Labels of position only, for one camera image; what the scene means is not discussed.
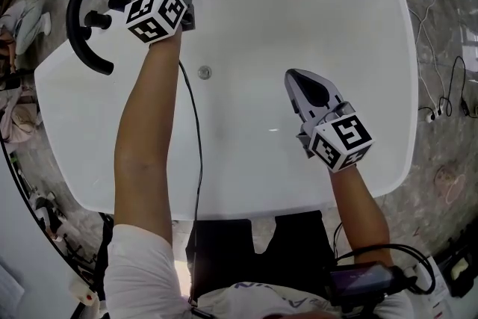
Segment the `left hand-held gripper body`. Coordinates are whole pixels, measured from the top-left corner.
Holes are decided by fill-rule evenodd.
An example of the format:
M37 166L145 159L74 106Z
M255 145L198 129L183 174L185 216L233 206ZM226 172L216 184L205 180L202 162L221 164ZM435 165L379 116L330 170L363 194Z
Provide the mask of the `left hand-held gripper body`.
M134 0L125 8L125 28L145 44L195 27L193 0Z

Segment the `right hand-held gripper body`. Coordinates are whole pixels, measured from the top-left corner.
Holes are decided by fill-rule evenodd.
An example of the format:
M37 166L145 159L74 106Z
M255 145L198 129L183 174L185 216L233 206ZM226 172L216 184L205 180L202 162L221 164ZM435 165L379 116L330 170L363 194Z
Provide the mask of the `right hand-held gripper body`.
M303 123L297 138L307 156L318 157L332 173L361 161L374 144L367 125L349 102L340 102L322 117Z

